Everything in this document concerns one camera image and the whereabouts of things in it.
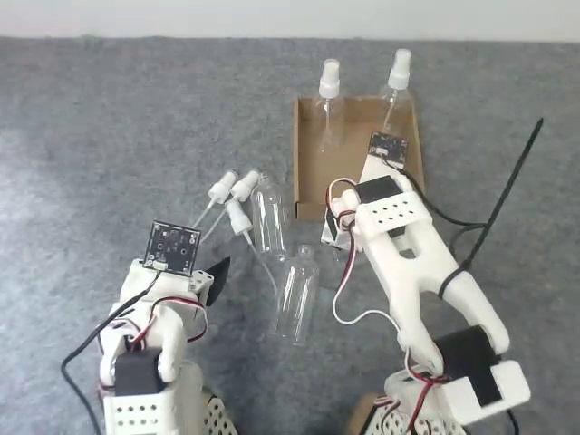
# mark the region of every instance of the black circuit board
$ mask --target black circuit board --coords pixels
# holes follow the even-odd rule
[[[191,276],[201,232],[179,225],[153,222],[143,265],[149,269]]]
[[[407,141],[374,131],[369,142],[369,154],[387,159],[402,168],[407,157]]]

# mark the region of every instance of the brown cardboard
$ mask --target brown cardboard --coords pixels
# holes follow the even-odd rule
[[[294,197],[295,217],[299,220],[322,222],[324,193],[339,177],[359,179],[373,131],[382,127],[383,101],[376,97],[347,98],[344,114],[344,145],[336,150],[319,152],[314,142],[312,99],[299,98],[294,108]],[[415,110],[412,111],[412,135],[407,149],[405,169],[423,190],[421,143]],[[337,186],[335,195],[343,187]]]

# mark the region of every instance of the black cable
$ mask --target black cable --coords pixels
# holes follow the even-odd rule
[[[101,425],[99,424],[99,421],[97,420],[97,416],[95,415],[94,411],[92,410],[91,404],[89,403],[87,398],[84,396],[84,394],[82,393],[79,386],[73,381],[73,378],[66,370],[66,366],[74,358],[79,356],[81,354],[81,352],[84,351],[89,346],[89,344],[91,344],[92,340],[94,340],[95,337],[97,337],[101,333],[101,331],[107,327],[107,325],[110,322],[112,322],[116,317],[118,317],[119,314],[124,312],[127,308],[133,306],[144,295],[146,295],[150,291],[150,289],[153,288],[153,286],[155,285],[155,283],[159,279],[160,275],[161,275],[161,272],[158,272],[155,275],[155,278],[153,278],[153,280],[151,281],[151,283],[147,286],[147,288],[145,290],[143,290],[138,295],[133,296],[131,299],[127,300],[124,304],[122,304],[119,308],[117,308],[114,312],[112,312],[109,315],[109,317],[107,317],[96,328],[94,328],[92,330],[92,332],[89,334],[89,336],[84,340],[84,342],[82,342],[82,344],[79,347],[77,347],[74,351],[69,353],[66,356],[66,358],[64,358],[63,362],[61,363],[61,373],[63,374],[63,378],[66,381],[66,383],[68,383],[70,385],[72,390],[75,392],[75,394],[81,400],[84,408],[89,413],[89,418],[91,419],[91,423],[92,423],[92,429],[96,435],[101,435]]]
[[[457,275],[459,275],[461,272],[465,272],[466,270],[467,269],[463,268],[462,266],[459,266],[457,269],[451,272],[441,283],[441,287],[439,287],[439,292],[437,292],[437,295],[443,299],[443,294],[445,293],[445,290],[447,290],[447,286],[450,284],[450,282],[453,281]]]
[[[420,198],[422,199],[422,201],[425,203],[425,205],[433,213],[439,215],[441,218],[444,218],[445,220],[447,220],[451,224],[460,225],[462,227],[466,227],[466,226],[470,226],[470,225],[485,225],[485,222],[468,222],[468,221],[465,221],[465,220],[456,219],[456,218],[451,217],[448,214],[444,213],[443,211],[441,211],[440,208],[438,208],[435,204],[433,204],[431,201],[429,201],[429,199],[427,198],[427,196],[421,190],[421,186],[419,185],[419,183],[417,182],[417,180],[408,171],[406,171],[405,169],[402,169],[402,168],[397,168],[396,166],[392,165],[386,159],[383,159],[382,161],[384,163],[386,163],[390,168],[395,169],[400,174],[402,174],[405,177],[407,177],[407,179],[412,184],[413,188],[415,189],[415,191],[417,192],[417,194],[420,196]]]
[[[507,416],[514,426],[514,435],[519,435],[519,423],[517,422],[516,414],[512,410],[507,410]]]
[[[532,150],[532,147],[534,146],[534,142],[536,141],[537,135],[540,132],[540,130],[542,129],[543,124],[544,124],[544,118],[540,118],[539,120],[537,120],[536,126],[532,130],[532,134],[530,134],[529,139],[527,140],[526,146],[524,147],[524,150],[522,151],[519,158],[517,159],[516,165],[514,166],[514,169],[512,170],[511,175],[509,176],[509,179],[507,179],[506,186],[504,187],[503,191],[501,192],[501,195],[499,196],[498,202],[496,203],[495,207],[493,207],[493,210],[491,211],[491,214],[489,215],[488,222],[485,224],[483,231],[481,231],[481,234],[479,235],[478,240],[475,242],[475,245],[471,248],[469,255],[467,256],[467,258],[465,260],[463,260],[461,262],[459,267],[456,270],[454,270],[453,272],[451,272],[451,274],[449,274],[449,276],[447,278],[445,278],[443,280],[443,282],[441,283],[441,287],[440,287],[439,292],[438,292],[438,295],[441,299],[443,298],[443,295],[445,294],[445,290],[447,289],[447,286],[450,284],[450,282],[457,275],[459,275],[461,272],[468,270],[471,267],[471,263],[473,262],[473,258],[478,253],[479,249],[483,245],[483,242],[485,242],[485,240],[489,234],[489,230],[491,229],[491,227],[495,223],[496,219],[498,218],[499,211],[501,210],[504,203],[506,202],[506,199],[508,198],[509,192],[514,187],[514,183],[516,182],[517,175],[519,175],[519,171],[524,166],[524,162],[526,161],[526,158],[527,158],[529,152]]]
[[[463,236],[465,233],[469,232],[469,231],[474,231],[476,229],[482,229],[485,227],[486,224],[475,224],[475,225],[467,225],[466,227],[461,227],[460,229],[458,229],[449,239],[449,243],[448,243],[448,248],[450,253],[453,255],[453,258],[455,257],[455,244],[457,243],[457,241],[461,238],[461,236]]]
[[[483,231],[481,231],[481,234],[479,235],[478,240],[475,242],[475,246],[471,249],[471,252],[469,253],[468,257],[463,261],[463,265],[465,267],[469,268],[471,266],[471,262],[473,261],[473,258],[478,253],[479,249],[481,248],[481,245],[483,245],[483,242],[485,242],[486,237],[489,234],[489,230],[491,229],[491,226],[494,224],[494,222],[498,218],[499,211],[501,210],[504,203],[506,202],[506,199],[508,198],[509,192],[511,192],[511,189],[514,187],[514,183],[516,182],[516,178],[519,175],[519,171],[522,170],[522,167],[524,166],[524,162],[526,161],[527,155],[532,150],[532,147],[534,146],[534,142],[536,141],[537,135],[539,134],[540,130],[542,129],[543,124],[544,124],[544,118],[540,118],[539,120],[537,120],[536,127],[534,127],[534,129],[532,130],[532,134],[530,134],[529,139],[527,140],[526,147],[524,147],[524,150],[522,151],[521,155],[519,156],[519,159],[517,159],[516,165],[514,166],[514,170],[512,170],[511,175],[509,176],[509,179],[507,180],[506,186],[504,187],[503,192],[501,192],[501,195],[499,196],[499,199],[498,199],[498,202],[496,203],[496,206],[491,211],[491,215],[489,216],[489,220],[488,220],[488,223],[486,224],[486,227],[483,228]]]

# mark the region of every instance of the empty plastic bottle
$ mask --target empty plastic bottle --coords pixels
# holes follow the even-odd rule
[[[411,133],[412,97],[409,94],[411,51],[399,49],[389,72],[389,80],[379,96],[384,99],[382,132],[395,138],[409,140]]]
[[[287,255],[287,214],[282,190],[265,173],[252,191],[252,218],[256,249],[261,254]]]
[[[285,282],[280,289],[272,332],[292,344],[305,344],[318,288],[318,265],[314,251],[301,245],[286,263]]]
[[[313,119],[318,148],[321,152],[336,149],[343,143],[344,98],[340,96],[340,63],[324,61],[318,95],[313,102]]]

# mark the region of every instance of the white spray nozzle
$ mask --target white spray nozzle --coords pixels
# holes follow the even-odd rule
[[[256,169],[250,170],[234,187],[229,191],[233,199],[240,202],[246,201],[252,189],[256,186],[260,173]]]
[[[326,59],[323,66],[323,75],[320,78],[318,93],[321,97],[332,99],[338,97],[341,90],[340,62],[336,59]]]
[[[229,214],[229,222],[236,236],[252,229],[252,222],[246,213],[244,213],[244,210],[238,201],[230,199],[226,203],[226,210]]]
[[[398,91],[407,89],[411,75],[411,50],[400,48],[395,53],[395,61],[389,74],[389,87]]]
[[[226,199],[229,196],[229,190],[232,189],[232,186],[234,186],[236,181],[236,172],[233,170],[226,172],[224,176],[209,190],[208,196],[211,198],[210,204],[213,205],[216,202],[218,204],[223,204],[226,202]]]

